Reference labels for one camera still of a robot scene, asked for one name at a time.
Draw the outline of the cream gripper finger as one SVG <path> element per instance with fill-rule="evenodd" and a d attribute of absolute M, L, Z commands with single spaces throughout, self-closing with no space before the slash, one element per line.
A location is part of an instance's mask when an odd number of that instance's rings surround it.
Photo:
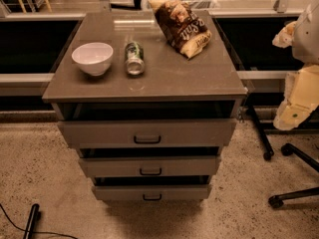
<path fill-rule="evenodd" d="M 286 24 L 272 40 L 272 44 L 279 48 L 287 48 L 292 45 L 296 22 Z"/>
<path fill-rule="evenodd" d="M 277 109 L 273 125 L 279 130 L 292 130 L 299 127 L 310 114 L 309 109 L 284 100 Z"/>

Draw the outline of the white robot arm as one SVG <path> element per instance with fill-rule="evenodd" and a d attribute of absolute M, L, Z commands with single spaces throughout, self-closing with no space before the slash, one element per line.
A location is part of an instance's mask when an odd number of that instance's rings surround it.
<path fill-rule="evenodd" d="M 285 78 L 284 100 L 273 125 L 280 130 L 299 127 L 319 107 L 319 0 L 313 0 L 296 21 L 274 37 L 279 48 L 292 47 L 292 56 L 303 63 Z"/>

